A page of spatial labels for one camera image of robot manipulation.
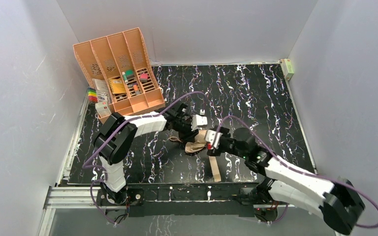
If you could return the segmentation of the beige folding umbrella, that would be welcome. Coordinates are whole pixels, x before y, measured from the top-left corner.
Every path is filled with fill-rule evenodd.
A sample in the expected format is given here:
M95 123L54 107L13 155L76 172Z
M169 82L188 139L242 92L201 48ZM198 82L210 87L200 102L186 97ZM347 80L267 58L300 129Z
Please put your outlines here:
M187 142L185 144L186 154L196 155L196 153L199 153L208 147L208 143L205 141L206 132L206 130L200 130L195 136L194 142ZM208 156L208 158L214 182L221 182L221 174L216 157Z

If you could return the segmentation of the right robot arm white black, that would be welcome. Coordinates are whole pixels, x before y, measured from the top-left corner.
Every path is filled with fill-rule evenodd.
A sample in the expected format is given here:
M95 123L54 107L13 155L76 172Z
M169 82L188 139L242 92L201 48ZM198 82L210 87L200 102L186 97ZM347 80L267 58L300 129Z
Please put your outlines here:
M307 210L336 232L351 234L366 207L348 179L323 179L273 155L256 142L248 129L238 128L235 132L241 135L240 139L233 138L226 128L208 130L208 154L219 156L225 152L242 157L251 171L265 177L257 186L263 198Z

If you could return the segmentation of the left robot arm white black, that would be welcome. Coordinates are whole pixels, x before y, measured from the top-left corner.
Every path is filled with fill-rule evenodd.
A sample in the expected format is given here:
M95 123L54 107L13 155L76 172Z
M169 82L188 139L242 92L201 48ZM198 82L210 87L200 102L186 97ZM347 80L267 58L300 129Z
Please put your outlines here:
M112 113L93 141L105 171L104 189L116 195L126 186L123 160L136 137L174 130L184 143L194 142L202 121L202 116L187 113L187 105L181 102L142 115Z

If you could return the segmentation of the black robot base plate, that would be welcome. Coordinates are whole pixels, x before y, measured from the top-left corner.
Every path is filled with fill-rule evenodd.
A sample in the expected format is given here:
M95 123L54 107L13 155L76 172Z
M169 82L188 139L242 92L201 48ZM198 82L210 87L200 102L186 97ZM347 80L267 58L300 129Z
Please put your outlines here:
M97 190L97 206L124 210L129 217L236 215L272 221L286 206L259 193L255 182L130 183L116 195L102 185Z

